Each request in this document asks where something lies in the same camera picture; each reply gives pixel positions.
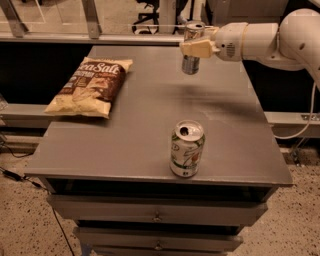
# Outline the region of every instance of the wire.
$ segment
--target wire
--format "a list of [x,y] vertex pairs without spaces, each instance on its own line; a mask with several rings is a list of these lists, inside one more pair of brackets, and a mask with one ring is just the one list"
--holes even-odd
[[[30,178],[27,177],[26,175],[24,175],[22,177],[19,174],[15,173],[15,172],[11,172],[9,170],[6,170],[1,166],[0,166],[0,171],[3,173],[4,176],[6,176],[8,178],[14,179],[15,181],[24,181],[24,180],[26,180],[26,181],[30,182],[32,185],[34,185],[36,188],[40,188],[40,189],[46,190],[48,192],[48,194],[50,194],[50,192],[49,192],[49,190],[47,188],[41,186],[37,182],[34,182],[34,181],[30,180]],[[59,225],[59,227],[61,229],[61,232],[62,232],[62,234],[63,234],[63,236],[64,236],[64,238],[66,240],[66,243],[67,243],[67,245],[68,245],[68,247],[70,249],[70,252],[71,252],[72,256],[75,256],[75,254],[74,254],[74,252],[73,252],[73,250],[71,248],[70,242],[69,242],[69,240],[68,240],[68,238],[66,236],[66,233],[64,232],[64,230],[63,230],[63,228],[61,226],[61,223],[60,223],[60,221],[59,221],[59,219],[57,217],[57,214],[56,214],[56,212],[55,212],[55,210],[53,208],[52,208],[52,211],[53,211],[53,215],[54,215],[54,217],[55,217],[55,219],[56,219],[56,221],[57,221],[57,223],[58,223],[58,225]]]
[[274,136],[275,138],[281,139],[281,140],[293,139],[295,137],[298,137],[300,134],[302,134],[303,132],[305,132],[309,128],[309,126],[311,124],[311,120],[312,120],[313,109],[314,109],[314,98],[315,98],[315,94],[316,94],[316,88],[317,88],[317,85],[314,82],[313,83],[313,87],[312,87],[312,93],[311,93],[311,105],[310,105],[309,119],[308,119],[308,122],[305,125],[305,127],[300,132],[298,132],[296,134],[293,134],[293,135],[290,135],[290,136],[284,136],[284,137],[275,135]]
[[57,216],[56,211],[55,211],[52,207],[51,207],[51,209],[52,209],[53,215],[54,215],[54,217],[55,217],[55,219],[56,219],[56,221],[57,221],[57,223],[58,223],[58,225],[59,225],[59,227],[60,227],[60,229],[61,229],[61,232],[62,232],[62,234],[63,234],[63,236],[64,236],[64,239],[66,240],[66,243],[67,243],[67,245],[68,245],[68,247],[69,247],[69,250],[70,250],[72,256],[75,256],[75,254],[74,254],[74,252],[73,252],[73,250],[72,250],[72,248],[71,248],[70,242],[69,242],[69,240],[68,240],[68,238],[67,238],[67,235],[66,235],[66,233],[64,232],[64,229],[62,228],[62,225],[61,225],[61,223],[60,223],[60,221],[59,221],[59,219],[58,219],[58,216]]

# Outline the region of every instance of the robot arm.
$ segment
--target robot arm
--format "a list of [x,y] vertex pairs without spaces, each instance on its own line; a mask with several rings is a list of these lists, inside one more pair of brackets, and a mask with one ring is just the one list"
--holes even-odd
[[305,68],[320,90],[320,14],[309,9],[290,13],[281,23],[230,23],[207,36],[180,44],[184,55],[224,61],[255,60],[282,69]]

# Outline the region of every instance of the cabinet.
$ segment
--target cabinet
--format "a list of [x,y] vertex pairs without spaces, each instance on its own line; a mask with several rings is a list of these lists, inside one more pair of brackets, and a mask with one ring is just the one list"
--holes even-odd
[[[177,47],[95,46],[90,56],[134,60],[111,119],[51,122],[26,174],[102,255],[235,250],[268,198],[292,185],[242,63],[201,60],[186,76]],[[187,179],[169,168],[171,131],[186,119],[206,134],[199,172]]]

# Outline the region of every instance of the snack bag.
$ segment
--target snack bag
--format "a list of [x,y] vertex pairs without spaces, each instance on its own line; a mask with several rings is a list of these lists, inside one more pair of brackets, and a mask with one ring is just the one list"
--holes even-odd
[[109,118],[132,60],[85,57],[68,83],[45,109],[52,115],[84,115]]

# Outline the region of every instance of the soda can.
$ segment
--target soda can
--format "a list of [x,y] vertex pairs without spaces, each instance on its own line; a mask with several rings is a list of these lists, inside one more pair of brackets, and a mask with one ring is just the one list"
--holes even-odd
[[179,122],[172,132],[171,161],[172,172],[181,177],[195,175],[205,142],[201,124],[191,120]]
[[[184,41],[190,41],[193,39],[204,36],[205,24],[201,21],[189,21],[186,23],[184,30]],[[187,75],[194,75],[198,73],[200,58],[192,56],[183,56],[182,59],[182,71]]]

